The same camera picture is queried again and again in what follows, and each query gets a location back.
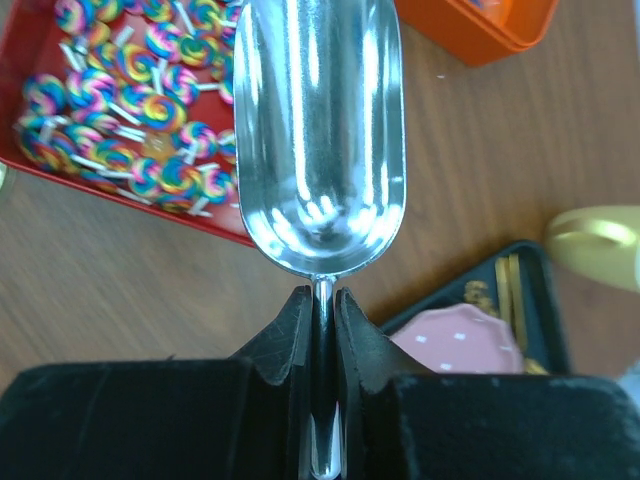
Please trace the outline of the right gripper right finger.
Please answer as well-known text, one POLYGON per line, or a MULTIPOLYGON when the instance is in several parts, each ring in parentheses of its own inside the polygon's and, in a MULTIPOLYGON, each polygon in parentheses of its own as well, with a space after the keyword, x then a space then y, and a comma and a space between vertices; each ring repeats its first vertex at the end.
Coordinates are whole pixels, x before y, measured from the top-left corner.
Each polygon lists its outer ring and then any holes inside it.
POLYGON ((372 324, 351 290, 335 302, 340 407, 341 475, 344 479, 409 479, 411 455, 394 381, 431 371, 372 324))

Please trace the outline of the metal scoop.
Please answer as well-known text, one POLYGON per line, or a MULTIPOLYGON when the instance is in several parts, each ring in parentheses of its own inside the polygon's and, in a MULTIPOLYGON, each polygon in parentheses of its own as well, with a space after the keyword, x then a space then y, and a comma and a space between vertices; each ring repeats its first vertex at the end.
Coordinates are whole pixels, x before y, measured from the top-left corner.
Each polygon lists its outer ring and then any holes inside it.
POLYGON ((312 283, 310 470, 340 473, 333 288, 393 242, 406 204, 401 35, 391 1, 248 1, 236 24, 240 210, 312 283))

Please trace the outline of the red lollipop tin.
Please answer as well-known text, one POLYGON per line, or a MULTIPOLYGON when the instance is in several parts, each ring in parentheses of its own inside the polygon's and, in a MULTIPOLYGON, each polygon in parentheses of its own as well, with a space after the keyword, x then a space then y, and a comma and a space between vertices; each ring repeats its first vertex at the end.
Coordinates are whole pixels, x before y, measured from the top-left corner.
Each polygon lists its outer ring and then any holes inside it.
POLYGON ((1 159, 248 244, 236 177, 238 1, 10 1, 1 159))

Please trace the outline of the black tray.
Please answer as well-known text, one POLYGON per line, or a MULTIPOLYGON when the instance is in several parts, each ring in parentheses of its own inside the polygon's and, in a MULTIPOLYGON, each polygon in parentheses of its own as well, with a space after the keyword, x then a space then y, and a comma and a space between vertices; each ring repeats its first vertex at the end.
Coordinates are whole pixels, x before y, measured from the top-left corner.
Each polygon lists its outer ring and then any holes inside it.
POLYGON ((380 329, 391 335, 424 310, 447 308, 464 301, 478 305, 487 313, 496 311, 495 262, 510 255, 517 256, 519 260, 527 356, 551 374, 570 374, 572 365, 556 300, 551 263, 543 247, 530 240, 512 242, 496 251, 386 320, 380 329))

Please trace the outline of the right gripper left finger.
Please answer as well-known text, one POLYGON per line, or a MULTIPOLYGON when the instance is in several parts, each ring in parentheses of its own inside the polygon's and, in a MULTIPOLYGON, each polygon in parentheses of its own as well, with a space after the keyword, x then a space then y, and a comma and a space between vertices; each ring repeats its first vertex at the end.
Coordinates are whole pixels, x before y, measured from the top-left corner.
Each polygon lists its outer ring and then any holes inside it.
POLYGON ((229 479, 310 477, 311 313, 310 288, 294 288, 231 357, 239 377, 230 393, 229 479))

